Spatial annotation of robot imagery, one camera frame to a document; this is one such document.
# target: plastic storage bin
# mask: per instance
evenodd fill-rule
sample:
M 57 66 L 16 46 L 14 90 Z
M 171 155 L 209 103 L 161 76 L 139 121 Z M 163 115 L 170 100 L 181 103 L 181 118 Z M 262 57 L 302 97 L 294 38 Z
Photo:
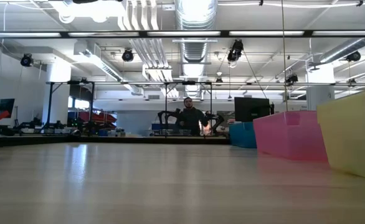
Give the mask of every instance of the plastic storage bin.
M 257 148 L 253 122 L 230 124 L 230 141 L 234 146 Z
M 327 161 L 316 111 L 289 111 L 254 120 L 257 150 L 291 160 Z
M 365 91 L 317 108 L 332 168 L 365 177 Z

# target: pink bin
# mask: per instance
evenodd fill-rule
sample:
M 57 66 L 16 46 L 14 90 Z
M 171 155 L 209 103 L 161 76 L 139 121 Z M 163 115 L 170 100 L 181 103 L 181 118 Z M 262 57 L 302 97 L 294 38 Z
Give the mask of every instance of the pink bin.
M 254 120 L 257 151 L 301 161 L 327 161 L 316 111 L 289 111 Z

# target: white ceiling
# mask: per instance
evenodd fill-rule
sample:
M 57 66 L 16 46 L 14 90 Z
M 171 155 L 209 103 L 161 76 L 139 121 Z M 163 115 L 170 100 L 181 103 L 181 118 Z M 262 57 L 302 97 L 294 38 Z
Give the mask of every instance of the white ceiling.
M 284 1 L 285 4 L 302 4 L 317 5 L 329 4 L 332 0 L 291 0 Z M 353 3 L 358 1 L 340 0 L 341 3 Z M 172 0 L 158 1 L 158 4 L 173 3 Z M 40 3 L 42 7 L 50 7 L 47 3 Z M 0 30 L 4 26 L 4 6 L 0 4 Z M 23 4 L 27 7 L 35 7 L 33 4 Z M 314 23 L 310 23 L 317 18 L 324 9 L 285 9 L 285 28 L 286 29 L 365 29 L 365 6 L 361 7 L 339 7 L 327 10 Z M 54 10 L 48 10 L 51 16 L 57 20 L 58 15 Z M 158 11 L 158 23 L 161 29 L 175 29 L 174 11 Z M 25 9 L 20 6 L 8 5 L 5 10 L 6 30 L 63 30 L 49 16 L 40 10 Z M 76 18 L 71 24 L 65 25 L 70 30 L 118 30 L 117 18 L 110 18 L 104 23 L 93 22 L 91 18 Z M 272 6 L 219 6 L 217 8 L 216 29 L 282 29 L 282 9 Z M 312 52 L 323 53 L 333 47 L 343 43 L 347 39 L 337 38 L 313 38 L 311 40 Z M 66 56 L 72 57 L 73 45 L 76 40 L 14 40 L 18 45 L 23 46 L 46 46 L 52 47 Z M 142 63 L 138 57 L 133 62 L 123 63 L 121 53 L 125 47 L 131 47 L 126 39 L 97 39 L 92 40 L 103 49 L 103 56 L 111 60 L 113 65 L 123 72 L 140 72 Z M 294 63 L 294 60 L 286 60 L 284 64 L 283 39 L 242 39 L 245 47 L 245 53 L 248 56 L 250 64 L 256 75 L 262 82 L 272 81 L 275 75 L 283 71 L 285 66 Z M 233 82 L 244 82 L 253 80 L 253 74 L 244 55 L 240 58 L 236 68 L 229 69 L 226 63 L 221 63 L 227 49 L 234 42 L 233 39 L 218 39 L 218 43 L 211 44 L 208 59 L 212 63 L 206 65 L 206 74 L 210 80 L 215 79 L 215 73 L 220 70 L 225 82 L 229 81 L 229 74 Z M 173 77 L 177 78 L 181 72 L 178 54 L 178 44 L 172 43 L 171 39 L 163 39 L 164 49 L 168 56 L 168 61 L 173 67 Z M 309 39 L 285 39 L 285 56 L 291 55 L 291 58 L 300 58 L 310 52 Z M 360 50 L 365 58 L 365 48 Z M 96 66 L 80 64 L 90 70 L 94 80 L 100 80 L 105 74 Z M 341 70 L 347 65 L 344 62 L 335 63 L 335 71 Z M 350 70 L 338 72 L 335 74 L 337 80 L 344 80 L 349 75 L 357 75 L 365 72 L 365 63 L 362 63 Z

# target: wall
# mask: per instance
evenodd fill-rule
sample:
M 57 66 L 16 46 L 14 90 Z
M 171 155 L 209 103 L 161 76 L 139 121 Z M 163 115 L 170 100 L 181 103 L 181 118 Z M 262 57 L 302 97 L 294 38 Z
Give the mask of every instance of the wall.
M 15 98 L 19 123 L 41 118 L 46 72 L 34 67 L 22 67 L 20 61 L 0 51 L 0 99 Z M 14 126 L 16 110 L 1 125 Z
M 151 124 L 157 119 L 158 111 L 129 111 L 117 114 L 118 128 L 123 128 L 126 133 L 149 136 Z

